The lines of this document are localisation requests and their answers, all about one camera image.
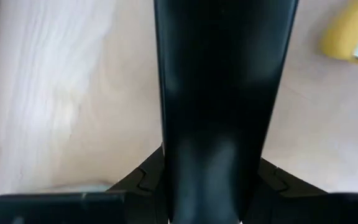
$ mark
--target wood grain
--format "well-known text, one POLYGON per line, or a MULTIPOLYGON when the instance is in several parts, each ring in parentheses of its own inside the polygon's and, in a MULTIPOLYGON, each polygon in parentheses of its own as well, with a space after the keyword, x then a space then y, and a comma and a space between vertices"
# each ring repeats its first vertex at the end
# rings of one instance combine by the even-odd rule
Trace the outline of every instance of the wood grain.
MULTIPOLYGON (((358 65, 318 52, 346 0, 300 1, 264 157, 358 191, 358 65)), ((111 184, 161 142, 152 0, 0 0, 0 194, 111 184)))

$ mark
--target black cylinder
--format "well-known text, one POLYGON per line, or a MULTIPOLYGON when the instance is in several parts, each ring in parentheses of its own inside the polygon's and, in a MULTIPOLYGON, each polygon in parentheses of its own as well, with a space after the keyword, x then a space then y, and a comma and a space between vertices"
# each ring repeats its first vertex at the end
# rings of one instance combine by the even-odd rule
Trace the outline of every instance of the black cylinder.
POLYGON ((174 224, 239 223, 273 110, 296 0, 155 0, 174 224))

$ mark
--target yellow object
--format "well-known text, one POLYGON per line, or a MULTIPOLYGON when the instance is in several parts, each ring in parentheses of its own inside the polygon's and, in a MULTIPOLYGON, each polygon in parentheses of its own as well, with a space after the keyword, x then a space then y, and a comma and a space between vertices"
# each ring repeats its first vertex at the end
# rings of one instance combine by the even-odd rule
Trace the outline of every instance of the yellow object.
POLYGON ((358 51, 358 0, 353 0, 328 27, 321 47, 329 57, 358 63, 355 56, 358 51))

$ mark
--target wooden floor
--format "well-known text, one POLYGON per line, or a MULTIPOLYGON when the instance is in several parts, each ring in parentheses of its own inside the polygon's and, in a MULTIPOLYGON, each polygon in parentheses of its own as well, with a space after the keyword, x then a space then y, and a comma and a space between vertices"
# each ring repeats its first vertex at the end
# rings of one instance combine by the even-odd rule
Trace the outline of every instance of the wooden floor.
MULTIPOLYGON (((358 65, 318 40, 347 0, 302 0, 264 157, 358 191, 358 65)), ((0 0, 0 194, 112 184, 161 142, 152 0, 0 0)))

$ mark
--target light wood floor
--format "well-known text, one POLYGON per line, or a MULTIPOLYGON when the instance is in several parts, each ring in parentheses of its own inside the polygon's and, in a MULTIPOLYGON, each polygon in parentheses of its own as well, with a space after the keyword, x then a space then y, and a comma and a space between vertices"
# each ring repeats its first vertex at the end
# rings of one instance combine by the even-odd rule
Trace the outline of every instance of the light wood floor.
MULTIPOLYGON (((301 0, 264 157, 358 191, 358 65, 317 42, 346 0, 301 0)), ((0 0, 0 194, 112 184, 161 142, 152 0, 0 0)))

